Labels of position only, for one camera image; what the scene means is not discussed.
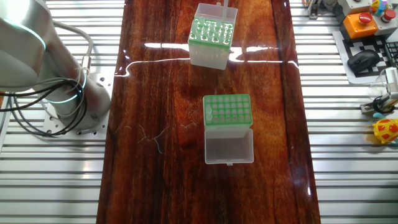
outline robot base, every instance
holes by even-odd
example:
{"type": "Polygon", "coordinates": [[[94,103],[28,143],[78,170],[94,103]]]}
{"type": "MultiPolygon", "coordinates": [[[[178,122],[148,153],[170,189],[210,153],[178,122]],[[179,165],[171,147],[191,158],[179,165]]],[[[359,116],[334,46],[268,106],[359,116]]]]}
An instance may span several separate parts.
{"type": "MultiPolygon", "coordinates": [[[[97,74],[90,74],[90,78],[103,85],[106,91],[109,93],[109,95],[112,96],[113,76],[108,78],[108,77],[103,77],[103,75],[97,76],[97,74]]],[[[47,109],[51,114],[56,114],[55,109],[51,104],[48,104],[47,109]]],[[[81,130],[81,131],[72,130],[69,133],[57,137],[62,141],[64,141],[64,139],[77,140],[77,141],[86,141],[86,140],[104,141],[106,139],[106,130],[108,128],[108,118],[109,118],[109,112],[103,118],[102,122],[99,123],[99,125],[91,129],[81,130]]],[[[47,113],[45,114],[43,131],[56,133],[57,131],[62,130],[64,127],[65,125],[61,121],[53,119],[47,113]]]]}

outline black cable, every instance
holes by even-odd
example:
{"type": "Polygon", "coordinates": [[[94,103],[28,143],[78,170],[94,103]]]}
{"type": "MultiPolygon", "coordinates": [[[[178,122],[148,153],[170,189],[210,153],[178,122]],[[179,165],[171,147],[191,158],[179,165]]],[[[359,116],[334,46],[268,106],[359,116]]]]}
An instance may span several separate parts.
{"type": "MultiPolygon", "coordinates": [[[[41,96],[39,99],[37,99],[37,100],[35,100],[35,101],[33,101],[33,102],[27,104],[27,105],[24,105],[24,106],[21,106],[21,107],[17,107],[17,108],[3,109],[3,110],[0,110],[0,112],[10,112],[10,111],[16,111],[16,110],[23,110],[23,109],[26,109],[26,108],[28,108],[28,107],[30,107],[30,106],[32,106],[32,105],[34,105],[34,104],[40,102],[40,101],[43,100],[45,97],[47,97],[49,94],[51,94],[52,92],[54,92],[55,90],[57,90],[58,88],[60,88],[60,87],[62,87],[62,86],[64,86],[64,85],[73,85],[73,84],[72,84],[72,82],[67,81],[67,82],[62,83],[62,84],[56,84],[56,85],[50,86],[50,87],[48,87],[48,88],[46,88],[46,89],[43,89],[43,90],[45,90],[45,91],[48,91],[48,90],[49,90],[49,91],[46,92],[43,96],[41,96]]],[[[4,95],[4,96],[14,96],[14,97],[15,97],[15,96],[29,96],[29,95],[36,95],[36,94],[38,94],[38,93],[43,93],[43,92],[45,92],[45,91],[43,91],[43,90],[35,91],[35,92],[32,92],[32,93],[23,93],[23,94],[16,94],[16,93],[1,93],[0,96],[1,96],[1,95],[4,95]]]]}
{"type": "Polygon", "coordinates": [[[373,107],[373,109],[374,109],[376,112],[378,112],[378,113],[380,113],[380,114],[385,114],[385,113],[391,113],[391,112],[393,112],[393,111],[395,110],[396,107],[393,106],[393,107],[391,107],[388,111],[382,111],[382,110],[380,109],[380,107],[379,107],[380,99],[381,99],[381,96],[378,96],[378,97],[376,97],[376,98],[373,100],[373,103],[372,103],[372,107],[373,107]]]}
{"type": "Polygon", "coordinates": [[[56,90],[56,89],[50,90],[50,91],[46,92],[46,94],[44,94],[43,96],[41,96],[39,99],[37,99],[37,100],[35,100],[35,101],[31,102],[31,103],[28,103],[28,104],[26,104],[26,105],[24,105],[24,106],[17,107],[17,108],[2,109],[2,110],[0,110],[0,112],[10,112],[10,111],[17,111],[17,110],[26,109],[26,108],[28,108],[28,107],[30,107],[30,106],[32,106],[32,105],[35,105],[36,103],[40,102],[41,100],[43,100],[44,98],[46,98],[49,94],[51,94],[51,93],[54,92],[55,90],[56,90]]]}
{"type": "Polygon", "coordinates": [[[59,88],[59,87],[65,85],[65,84],[70,84],[70,83],[74,84],[75,82],[73,82],[73,81],[64,81],[64,82],[61,82],[59,84],[55,84],[55,85],[52,85],[50,87],[44,88],[42,90],[37,90],[37,91],[30,92],[30,93],[0,93],[0,96],[19,96],[19,97],[32,96],[32,95],[36,95],[36,94],[39,94],[39,93],[44,93],[45,91],[52,90],[54,88],[59,88]]]}
{"type": "Polygon", "coordinates": [[[24,128],[26,131],[28,131],[28,132],[31,133],[31,134],[36,134],[36,135],[51,137],[51,136],[61,135],[61,134],[64,134],[64,133],[66,134],[67,132],[71,131],[74,127],[76,127],[76,126],[74,126],[74,127],[71,128],[70,130],[67,130],[67,128],[69,128],[69,127],[76,121],[76,119],[77,119],[78,115],[80,114],[80,112],[81,112],[81,110],[76,111],[76,115],[73,117],[73,119],[70,121],[70,123],[69,123],[68,125],[66,125],[62,130],[60,130],[60,131],[58,131],[58,132],[56,132],[56,133],[46,133],[46,132],[44,132],[44,131],[42,131],[42,130],[40,130],[40,129],[37,129],[33,124],[31,124],[30,122],[28,122],[28,120],[26,120],[26,118],[25,118],[25,116],[22,114],[22,111],[21,111],[21,110],[18,110],[18,113],[19,113],[19,115],[21,116],[22,120],[23,120],[25,123],[27,123],[31,128],[33,128],[33,129],[35,129],[36,131],[38,131],[38,133],[35,133],[35,132],[32,132],[32,131],[28,130],[22,123],[18,122],[18,119],[17,119],[17,118],[16,118],[16,120],[17,120],[17,122],[19,123],[19,125],[22,126],[22,128],[24,128]]]}
{"type": "Polygon", "coordinates": [[[19,115],[21,116],[22,120],[24,120],[25,123],[27,123],[31,128],[33,128],[33,129],[36,130],[37,132],[31,131],[31,130],[29,130],[27,127],[25,127],[25,126],[21,123],[21,121],[19,121],[19,119],[17,118],[16,113],[15,113],[15,110],[12,110],[11,112],[12,112],[12,115],[14,116],[15,120],[18,122],[18,124],[19,124],[23,129],[25,129],[28,133],[31,133],[31,134],[34,134],[34,135],[39,135],[39,136],[45,136],[45,137],[54,137],[54,136],[59,136],[59,135],[62,135],[62,134],[66,134],[67,132],[70,132],[71,130],[73,130],[75,127],[77,127],[77,126],[81,123],[81,121],[83,120],[83,118],[85,117],[86,112],[87,112],[87,99],[86,99],[85,97],[84,97],[84,99],[82,99],[82,96],[83,96],[83,89],[82,89],[81,86],[79,86],[79,87],[76,89],[76,93],[77,93],[77,95],[78,95],[78,97],[77,97],[77,103],[78,103],[78,105],[81,103],[81,100],[84,100],[83,103],[85,104],[85,109],[84,109],[84,111],[83,111],[83,114],[81,115],[80,119],[72,126],[72,124],[76,121],[78,115],[81,114],[81,108],[79,108],[79,110],[76,111],[76,115],[73,117],[73,119],[71,120],[71,122],[70,122],[68,125],[66,125],[62,130],[60,130],[60,131],[58,131],[58,132],[56,132],[56,133],[46,133],[46,132],[44,132],[44,131],[42,131],[42,130],[37,129],[37,128],[36,128],[35,126],[33,126],[30,122],[28,122],[28,121],[26,120],[26,118],[24,117],[24,115],[22,114],[22,111],[20,110],[21,107],[19,107],[18,102],[17,102],[17,99],[16,99],[15,96],[14,96],[15,104],[16,104],[16,106],[18,107],[18,108],[16,108],[16,110],[18,110],[19,115]]]}

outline yellow toy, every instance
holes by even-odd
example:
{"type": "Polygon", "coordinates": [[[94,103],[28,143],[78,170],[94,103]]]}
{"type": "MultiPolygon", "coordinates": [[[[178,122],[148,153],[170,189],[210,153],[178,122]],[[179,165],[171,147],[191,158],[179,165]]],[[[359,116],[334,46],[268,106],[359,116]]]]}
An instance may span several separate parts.
{"type": "Polygon", "coordinates": [[[398,119],[381,119],[373,124],[373,133],[381,144],[394,141],[398,138],[398,119]]]}
{"type": "Polygon", "coordinates": [[[376,16],[381,16],[382,12],[388,9],[387,0],[373,0],[370,11],[374,12],[376,16]]]}

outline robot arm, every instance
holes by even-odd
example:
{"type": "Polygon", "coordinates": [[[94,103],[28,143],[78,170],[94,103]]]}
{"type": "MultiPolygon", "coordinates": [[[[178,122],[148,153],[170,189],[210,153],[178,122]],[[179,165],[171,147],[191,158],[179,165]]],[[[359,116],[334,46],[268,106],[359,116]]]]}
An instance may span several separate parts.
{"type": "MultiPolygon", "coordinates": [[[[0,91],[37,91],[49,87],[48,80],[77,80],[87,100],[87,113],[77,128],[90,129],[100,123],[109,110],[110,97],[88,77],[90,58],[85,57],[86,68],[82,68],[59,39],[43,0],[1,0],[0,30],[0,91]]],[[[80,105],[70,88],[57,89],[46,100],[65,124],[71,118],[63,114],[74,113],[80,105]]]]}

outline metal slat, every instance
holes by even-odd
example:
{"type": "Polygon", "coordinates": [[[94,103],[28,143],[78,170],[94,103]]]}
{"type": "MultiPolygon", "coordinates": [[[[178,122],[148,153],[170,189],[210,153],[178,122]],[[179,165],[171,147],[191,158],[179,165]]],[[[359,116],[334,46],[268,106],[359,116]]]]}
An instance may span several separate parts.
{"type": "Polygon", "coordinates": [[[0,202],[1,215],[57,215],[83,216],[93,218],[97,214],[98,203],[60,203],[60,202],[0,202]]]}
{"type": "Polygon", "coordinates": [[[24,188],[0,187],[0,202],[6,200],[17,201],[98,201],[100,188],[24,188]]]}
{"type": "Polygon", "coordinates": [[[326,217],[394,217],[397,215],[398,203],[320,202],[319,211],[326,217]]]}
{"type": "Polygon", "coordinates": [[[0,172],[102,172],[102,166],[103,161],[91,160],[3,160],[0,162],[0,172]]]}
{"type": "Polygon", "coordinates": [[[21,217],[0,217],[0,224],[54,224],[54,223],[62,223],[62,224],[94,224],[96,218],[54,218],[54,217],[29,217],[29,218],[21,218],[21,217]]]}

